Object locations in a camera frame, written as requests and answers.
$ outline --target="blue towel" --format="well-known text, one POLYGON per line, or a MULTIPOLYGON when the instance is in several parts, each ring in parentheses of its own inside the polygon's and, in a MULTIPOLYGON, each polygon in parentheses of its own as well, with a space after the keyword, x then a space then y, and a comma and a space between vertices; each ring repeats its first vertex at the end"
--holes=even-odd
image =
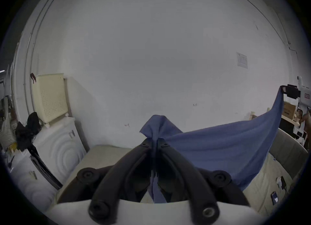
MULTIPOLYGON (((165 116, 153 115, 140 132, 153 139, 153 156, 157 139, 163 138, 196 167, 224 170, 244 190, 265 161, 277 134, 283 105, 279 89, 272 109, 250 121, 183 133, 165 116)), ((155 203, 165 202, 156 176, 151 178, 151 196, 155 203)))

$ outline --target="wooden shelf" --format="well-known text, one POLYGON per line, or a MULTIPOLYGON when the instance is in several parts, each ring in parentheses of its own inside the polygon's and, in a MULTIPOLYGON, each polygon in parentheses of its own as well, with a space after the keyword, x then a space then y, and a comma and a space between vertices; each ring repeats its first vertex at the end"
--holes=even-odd
POLYGON ((290 118, 285 117, 284 115, 282 115, 282 119, 285 119, 287 122, 292 123, 294 126, 300 126, 298 122, 295 122, 291 120, 290 118))

